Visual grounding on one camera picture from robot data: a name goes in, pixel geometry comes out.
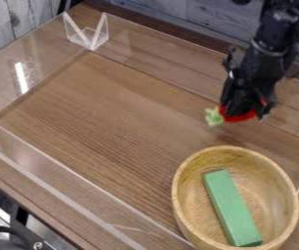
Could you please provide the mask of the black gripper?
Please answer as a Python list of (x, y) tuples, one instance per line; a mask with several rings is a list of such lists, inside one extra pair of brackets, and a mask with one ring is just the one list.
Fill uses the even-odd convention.
[(250, 109), (259, 119), (269, 114), (275, 105), (274, 85), (283, 76), (285, 54), (285, 50), (269, 51), (255, 46), (246, 51), (234, 46), (229, 48), (221, 63), (227, 77), (219, 96), (227, 115), (245, 114)]

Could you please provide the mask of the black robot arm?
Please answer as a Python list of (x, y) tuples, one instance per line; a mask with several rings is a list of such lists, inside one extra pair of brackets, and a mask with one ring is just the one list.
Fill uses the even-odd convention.
[(262, 119), (269, 113), (274, 86), (294, 64), (297, 46), (299, 0), (265, 0), (246, 51), (231, 47), (221, 62), (227, 76), (217, 110), (225, 121)]

